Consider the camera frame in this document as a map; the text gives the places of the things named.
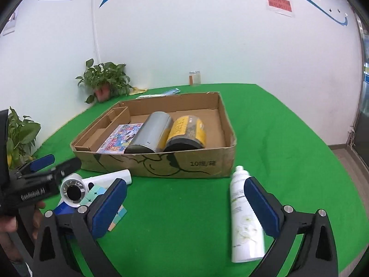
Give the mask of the person's left hand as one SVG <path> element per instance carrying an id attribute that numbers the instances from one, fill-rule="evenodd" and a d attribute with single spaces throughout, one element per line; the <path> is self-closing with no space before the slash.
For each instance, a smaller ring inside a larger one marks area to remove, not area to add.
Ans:
<path id="1" fill-rule="evenodd" d="M 34 206 L 34 213 L 33 213 L 33 232 L 32 237 L 33 240 L 36 240 L 38 237 L 38 231 L 43 219 L 43 214 L 41 212 L 42 209 L 45 209 L 46 204 L 44 201 L 40 201 L 35 204 Z M 23 257 L 21 256 L 20 252 L 18 251 L 15 244 L 12 242 L 11 238 L 9 237 L 10 233 L 14 233 L 18 230 L 18 221 L 15 217 L 9 216 L 1 216 L 1 247 L 3 248 L 4 252 L 6 253 L 7 257 L 11 261 L 20 262 L 23 261 Z"/>

